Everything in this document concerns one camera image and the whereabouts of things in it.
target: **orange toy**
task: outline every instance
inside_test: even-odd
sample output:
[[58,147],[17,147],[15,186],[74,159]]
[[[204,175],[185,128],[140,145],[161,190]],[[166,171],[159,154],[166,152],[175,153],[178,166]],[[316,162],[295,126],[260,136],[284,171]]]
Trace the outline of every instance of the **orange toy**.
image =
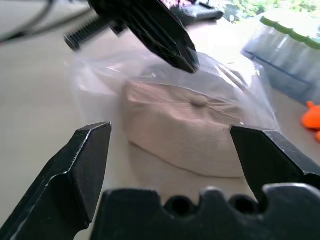
[[309,110],[302,117],[302,124],[308,129],[318,130],[315,137],[320,142],[320,105],[316,106],[311,101],[308,101],[306,105]]

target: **black screw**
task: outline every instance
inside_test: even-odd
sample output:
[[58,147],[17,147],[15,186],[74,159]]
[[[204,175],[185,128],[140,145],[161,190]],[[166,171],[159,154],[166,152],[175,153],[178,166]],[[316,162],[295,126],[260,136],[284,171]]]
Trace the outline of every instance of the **black screw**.
[[109,27],[111,22],[110,18],[96,17],[90,20],[76,32],[64,35],[64,41],[73,50],[77,51],[80,49],[80,45],[87,42],[94,36],[98,35]]

